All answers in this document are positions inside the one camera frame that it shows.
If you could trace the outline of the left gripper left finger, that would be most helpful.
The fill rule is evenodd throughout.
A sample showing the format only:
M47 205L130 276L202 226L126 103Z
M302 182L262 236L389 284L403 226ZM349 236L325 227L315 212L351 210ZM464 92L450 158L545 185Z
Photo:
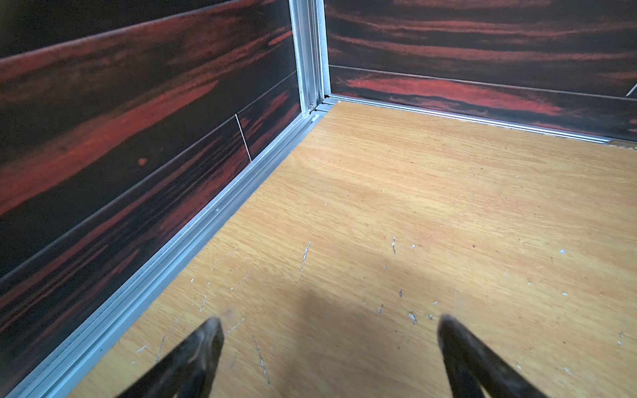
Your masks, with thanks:
M121 397L208 397L225 342L222 322L210 317L169 355L120 393Z

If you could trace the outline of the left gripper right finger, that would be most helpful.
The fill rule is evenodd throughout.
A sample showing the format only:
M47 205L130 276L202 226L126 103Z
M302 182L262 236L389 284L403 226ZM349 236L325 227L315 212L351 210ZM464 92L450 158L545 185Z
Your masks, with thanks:
M545 396L452 315L441 316L437 341L454 398Z

